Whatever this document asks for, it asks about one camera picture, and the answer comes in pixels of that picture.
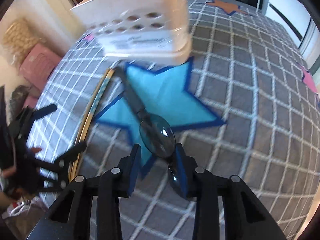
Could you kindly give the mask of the person's right hand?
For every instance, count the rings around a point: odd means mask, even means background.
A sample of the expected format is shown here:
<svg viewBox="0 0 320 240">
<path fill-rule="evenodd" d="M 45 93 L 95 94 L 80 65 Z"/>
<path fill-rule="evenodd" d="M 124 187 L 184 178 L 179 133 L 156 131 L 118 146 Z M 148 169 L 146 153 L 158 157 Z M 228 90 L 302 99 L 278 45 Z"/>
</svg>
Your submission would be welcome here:
<svg viewBox="0 0 320 240">
<path fill-rule="evenodd" d="M 16 165 L 11 166 L 7 169 L 1 170 L 1 180 L 6 180 L 9 177 L 12 177 L 16 173 Z M 35 195 L 30 195 L 25 189 L 17 188 L 14 192 L 14 197 L 8 197 L 6 194 L 1 194 L 1 204 L 5 203 L 6 206 L 11 205 L 12 203 L 18 202 L 21 198 L 32 199 Z"/>
</svg>

